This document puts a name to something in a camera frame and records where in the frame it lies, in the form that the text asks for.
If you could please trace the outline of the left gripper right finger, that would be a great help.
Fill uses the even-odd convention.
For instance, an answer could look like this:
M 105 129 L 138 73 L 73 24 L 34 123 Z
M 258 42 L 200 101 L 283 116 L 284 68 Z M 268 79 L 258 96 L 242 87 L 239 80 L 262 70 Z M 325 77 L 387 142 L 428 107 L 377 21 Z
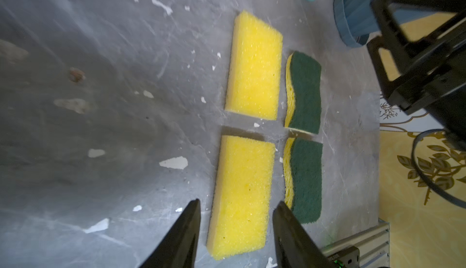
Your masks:
M 334 267 L 283 201 L 273 212 L 273 231 L 279 268 Z

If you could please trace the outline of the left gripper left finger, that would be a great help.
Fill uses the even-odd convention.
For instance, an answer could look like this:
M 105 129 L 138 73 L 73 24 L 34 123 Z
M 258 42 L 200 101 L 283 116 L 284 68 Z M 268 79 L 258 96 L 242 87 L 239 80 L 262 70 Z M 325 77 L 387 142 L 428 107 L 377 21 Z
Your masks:
M 200 200 L 188 203 L 142 268 L 192 268 L 195 266 L 201 223 Z

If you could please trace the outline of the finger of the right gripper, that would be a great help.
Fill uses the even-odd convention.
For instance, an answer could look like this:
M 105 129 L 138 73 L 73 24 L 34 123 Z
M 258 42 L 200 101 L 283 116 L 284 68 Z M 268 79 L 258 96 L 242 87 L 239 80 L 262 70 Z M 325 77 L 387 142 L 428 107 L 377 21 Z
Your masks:
M 466 0 L 372 0 L 371 9 L 381 31 L 367 45 L 383 97 L 387 100 L 389 81 L 424 66 L 427 70 L 461 47 L 466 47 Z M 448 20 L 415 38 L 398 14 L 449 13 Z

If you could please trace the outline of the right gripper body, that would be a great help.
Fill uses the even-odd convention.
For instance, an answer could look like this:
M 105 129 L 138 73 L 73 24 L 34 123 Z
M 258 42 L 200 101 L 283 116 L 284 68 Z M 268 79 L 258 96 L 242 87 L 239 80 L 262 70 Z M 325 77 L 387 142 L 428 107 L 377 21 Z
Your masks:
M 427 70 L 416 66 L 389 81 L 387 101 L 413 114 L 426 110 L 457 148 L 466 146 L 466 48 L 463 46 Z

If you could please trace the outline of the green yellow sponge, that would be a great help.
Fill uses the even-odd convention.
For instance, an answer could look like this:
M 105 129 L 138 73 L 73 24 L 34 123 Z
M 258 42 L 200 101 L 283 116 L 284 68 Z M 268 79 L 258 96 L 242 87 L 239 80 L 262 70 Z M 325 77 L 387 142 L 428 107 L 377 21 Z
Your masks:
M 285 144 L 285 204 L 302 224 L 316 222 L 322 211 L 322 150 L 322 144 L 301 138 Z
M 316 135 L 320 130 L 322 67 L 314 58 L 295 51 L 285 71 L 287 110 L 285 127 Z

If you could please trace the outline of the blue plant pot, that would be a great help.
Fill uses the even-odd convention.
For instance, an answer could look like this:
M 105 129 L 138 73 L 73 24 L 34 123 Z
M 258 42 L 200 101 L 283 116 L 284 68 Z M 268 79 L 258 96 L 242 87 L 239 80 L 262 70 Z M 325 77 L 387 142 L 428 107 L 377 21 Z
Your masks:
M 372 0 L 334 0 L 334 20 L 343 43 L 351 48 L 366 45 L 370 34 L 379 31 Z

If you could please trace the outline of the aluminium mounting rail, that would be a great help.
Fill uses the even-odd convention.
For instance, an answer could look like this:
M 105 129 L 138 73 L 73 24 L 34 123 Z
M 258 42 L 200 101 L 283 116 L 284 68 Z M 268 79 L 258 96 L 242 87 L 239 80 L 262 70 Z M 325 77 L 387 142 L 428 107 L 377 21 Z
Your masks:
M 324 247 L 321 252 L 335 268 L 389 268 L 390 224 L 376 227 Z

